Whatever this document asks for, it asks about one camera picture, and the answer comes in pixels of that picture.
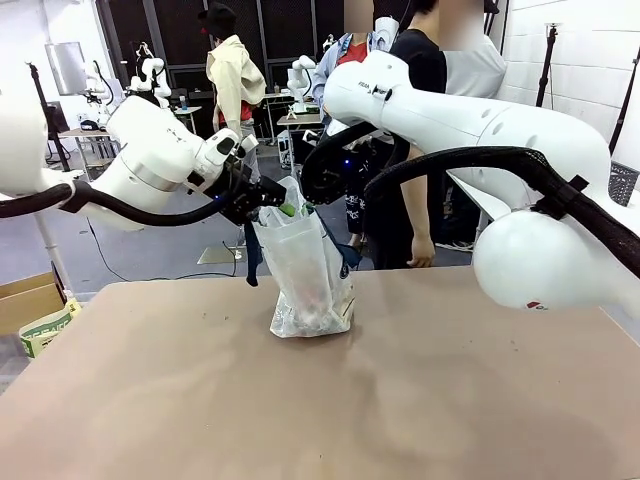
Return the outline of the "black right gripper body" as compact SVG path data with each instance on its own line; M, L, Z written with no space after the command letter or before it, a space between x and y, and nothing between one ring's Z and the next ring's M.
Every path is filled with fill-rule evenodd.
M347 163L315 163L311 166L311 202L331 204L346 191L350 166Z

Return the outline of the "person's right hand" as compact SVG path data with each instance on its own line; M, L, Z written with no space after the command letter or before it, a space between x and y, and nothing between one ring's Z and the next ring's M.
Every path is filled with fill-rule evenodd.
M436 250L429 236L415 236L411 242L410 268L429 268L432 266Z

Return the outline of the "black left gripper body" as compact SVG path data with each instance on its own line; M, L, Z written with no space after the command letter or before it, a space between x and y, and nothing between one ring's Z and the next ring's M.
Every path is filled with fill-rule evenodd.
M213 185L213 198L221 199L230 194L231 198L221 210L221 214L234 224L244 224L251 213L262 205L266 190L260 183L251 180L252 170L241 163L232 170L224 170Z

